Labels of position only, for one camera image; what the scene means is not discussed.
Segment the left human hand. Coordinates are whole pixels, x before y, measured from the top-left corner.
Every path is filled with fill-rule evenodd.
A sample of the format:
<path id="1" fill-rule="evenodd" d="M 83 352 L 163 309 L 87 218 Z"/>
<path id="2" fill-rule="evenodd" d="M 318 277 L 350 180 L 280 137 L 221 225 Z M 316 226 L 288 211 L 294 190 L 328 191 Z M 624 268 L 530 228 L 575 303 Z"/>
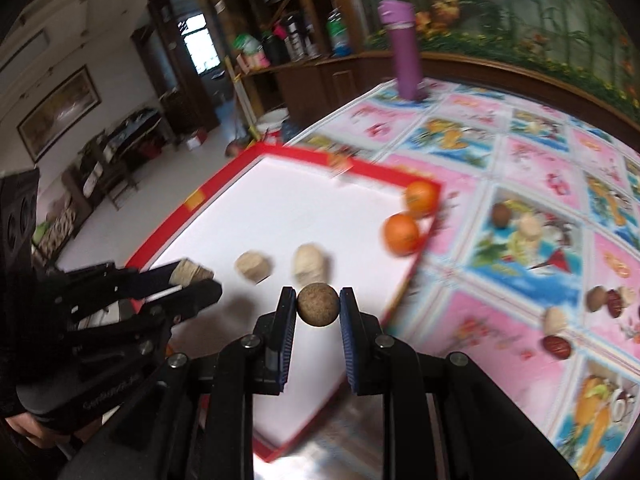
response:
<path id="1" fill-rule="evenodd" d="M 101 427 L 102 419 L 98 418 L 89 425 L 81 428 L 68 436 L 42 426 L 31 414 L 22 413 L 12 417 L 7 417 L 6 422 L 15 432 L 32 442 L 37 448 L 50 448 L 53 445 L 68 443 L 72 438 L 87 442 Z"/>

